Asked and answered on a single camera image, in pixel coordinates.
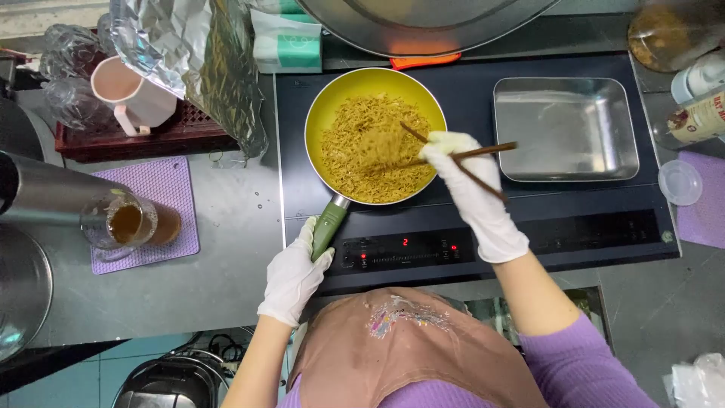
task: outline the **brown wooden tray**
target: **brown wooden tray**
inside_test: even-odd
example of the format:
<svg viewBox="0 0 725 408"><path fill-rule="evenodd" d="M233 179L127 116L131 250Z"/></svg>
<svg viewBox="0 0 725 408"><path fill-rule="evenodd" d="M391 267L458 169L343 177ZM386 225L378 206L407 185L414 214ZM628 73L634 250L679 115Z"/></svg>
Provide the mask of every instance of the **brown wooden tray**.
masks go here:
<svg viewBox="0 0 725 408"><path fill-rule="evenodd" d="M212 150L238 150L231 136L206 113L188 101L178 101L176 112L148 136L128 137L115 119L97 131L79 131L60 122L55 150L81 163L186 155Z"/></svg>

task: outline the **purple silicone mat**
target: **purple silicone mat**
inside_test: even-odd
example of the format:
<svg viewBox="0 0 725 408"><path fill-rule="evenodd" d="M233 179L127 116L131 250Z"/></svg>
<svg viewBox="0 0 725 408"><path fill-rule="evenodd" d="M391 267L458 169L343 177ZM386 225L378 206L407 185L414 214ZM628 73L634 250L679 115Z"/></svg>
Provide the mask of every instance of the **purple silicone mat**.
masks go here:
<svg viewBox="0 0 725 408"><path fill-rule="evenodd" d="M181 231L175 240L166 245L142 245L129 256L116 262L97 261L96 252L99 249L91 248L91 266L94 274L107 274L199 252L199 233L196 230L189 162L184 156L114 168L93 175L118 181L129 187L134 194L168 205L181 215Z"/></svg>
<svg viewBox="0 0 725 408"><path fill-rule="evenodd" d="M725 248L725 160L693 152L680 152L678 159L695 167L703 178L700 199L677 208L680 239Z"/></svg>

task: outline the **green pan handle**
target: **green pan handle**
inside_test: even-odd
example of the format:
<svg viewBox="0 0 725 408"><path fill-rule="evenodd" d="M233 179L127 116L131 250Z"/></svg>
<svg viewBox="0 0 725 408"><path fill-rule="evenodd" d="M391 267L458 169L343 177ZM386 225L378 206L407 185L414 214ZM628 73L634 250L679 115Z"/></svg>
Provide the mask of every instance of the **green pan handle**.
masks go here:
<svg viewBox="0 0 725 408"><path fill-rule="evenodd" d="M347 206L350 200L341 195L332 197L325 210L320 215L315 231L312 233L312 262L317 261L330 244L332 237L340 227L340 223L347 215Z"/></svg>

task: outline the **bottle label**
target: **bottle label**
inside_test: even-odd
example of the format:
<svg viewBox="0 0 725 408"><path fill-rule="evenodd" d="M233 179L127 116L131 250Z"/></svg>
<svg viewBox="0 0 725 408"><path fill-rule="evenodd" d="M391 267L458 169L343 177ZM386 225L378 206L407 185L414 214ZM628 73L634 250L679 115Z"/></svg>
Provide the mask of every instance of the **bottle label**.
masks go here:
<svg viewBox="0 0 725 408"><path fill-rule="evenodd" d="M680 142L695 143L725 132L725 91L670 115L667 127Z"/></svg>

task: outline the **hand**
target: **hand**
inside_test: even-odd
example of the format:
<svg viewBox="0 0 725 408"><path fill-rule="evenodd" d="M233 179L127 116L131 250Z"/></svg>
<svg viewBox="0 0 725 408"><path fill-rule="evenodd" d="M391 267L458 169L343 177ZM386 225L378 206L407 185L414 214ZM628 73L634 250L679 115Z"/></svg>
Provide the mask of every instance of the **hand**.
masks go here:
<svg viewBox="0 0 725 408"><path fill-rule="evenodd" d="M435 167L446 182L460 217L476 234L481 259L501 264L525 254L529 250L529 239L516 229L501 200L466 176L449 156L480 147L468 134L432 131L428 134L428 144L420 151L420 158ZM498 165L491 155L464 159L462 165L484 183L501 190Z"/></svg>
<svg viewBox="0 0 725 408"><path fill-rule="evenodd" d="M267 266L265 300L257 314L274 317L291 327L299 326L299 315L322 282L335 254L335 248L328 248L315 263L310 260L312 231L317 220L317 216L309 217L299 237Z"/></svg>

